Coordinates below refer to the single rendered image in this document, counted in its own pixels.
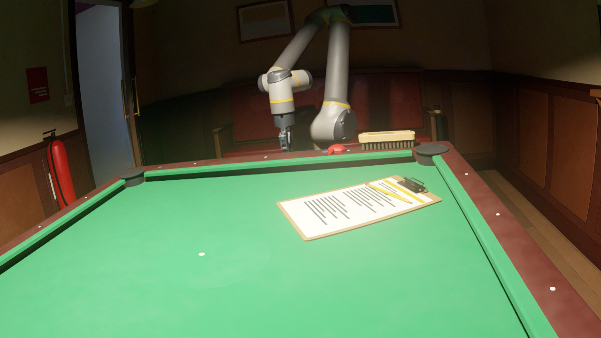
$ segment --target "paper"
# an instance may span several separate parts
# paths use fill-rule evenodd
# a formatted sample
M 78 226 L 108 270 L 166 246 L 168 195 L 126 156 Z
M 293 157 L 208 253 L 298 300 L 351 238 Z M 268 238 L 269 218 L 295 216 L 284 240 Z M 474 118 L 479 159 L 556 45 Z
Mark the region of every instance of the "paper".
M 386 195 L 367 185 L 355 185 L 335 191 L 324 192 L 307 197 L 279 203 L 302 234 L 312 237 L 340 232 L 360 224 L 373 223 L 381 218 L 398 214 L 433 202 L 424 194 L 411 194 L 423 201 L 419 202 L 405 194 L 396 185 L 393 177 L 370 182 L 413 203 L 406 203 Z

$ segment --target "billiard table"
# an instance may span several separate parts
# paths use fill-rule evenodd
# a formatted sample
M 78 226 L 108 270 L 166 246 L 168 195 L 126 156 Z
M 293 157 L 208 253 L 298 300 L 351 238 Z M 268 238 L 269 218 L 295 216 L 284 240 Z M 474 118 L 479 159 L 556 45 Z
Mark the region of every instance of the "billiard table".
M 128 187 L 116 177 L 0 248 L 0 332 L 594 332 L 590 309 L 445 144 L 450 151 L 435 156 L 433 167 L 415 162 L 412 150 L 352 148 L 332 156 L 315 150 L 149 166 L 145 182 Z M 276 205 L 391 175 L 425 182 L 442 201 L 314 241 L 303 241 Z

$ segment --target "open doorway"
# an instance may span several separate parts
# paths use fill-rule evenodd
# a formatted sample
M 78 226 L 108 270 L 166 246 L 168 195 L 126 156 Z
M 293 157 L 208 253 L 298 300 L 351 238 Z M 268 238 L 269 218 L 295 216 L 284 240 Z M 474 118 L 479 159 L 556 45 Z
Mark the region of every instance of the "open doorway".
M 121 90 L 120 8 L 75 2 L 75 10 L 84 123 L 94 180 L 100 186 L 135 167 Z

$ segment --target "green felt surface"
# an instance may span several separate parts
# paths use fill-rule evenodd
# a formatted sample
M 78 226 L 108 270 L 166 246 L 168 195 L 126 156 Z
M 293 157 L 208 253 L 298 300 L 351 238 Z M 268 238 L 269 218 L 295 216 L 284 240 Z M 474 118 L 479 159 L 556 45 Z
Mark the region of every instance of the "green felt surface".
M 309 242 L 276 205 L 395 174 L 442 202 Z M 225 254 L 240 271 L 186 275 L 243 238 Z M 443 177 L 417 163 L 145 182 L 1 274 L 0 290 L 7 337 L 527 337 Z

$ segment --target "clipboard clip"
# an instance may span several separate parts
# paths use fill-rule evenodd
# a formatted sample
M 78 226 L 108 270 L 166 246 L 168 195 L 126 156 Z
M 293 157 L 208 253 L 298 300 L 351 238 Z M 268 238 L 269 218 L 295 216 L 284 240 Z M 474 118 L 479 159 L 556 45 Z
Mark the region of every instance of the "clipboard clip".
M 408 179 L 407 177 L 403 177 L 402 181 L 398 181 L 398 184 L 404 186 L 405 188 L 413 191 L 416 194 L 420 194 L 422 192 L 426 192 L 427 189 L 424 186 L 424 182 L 411 177 L 410 179 Z

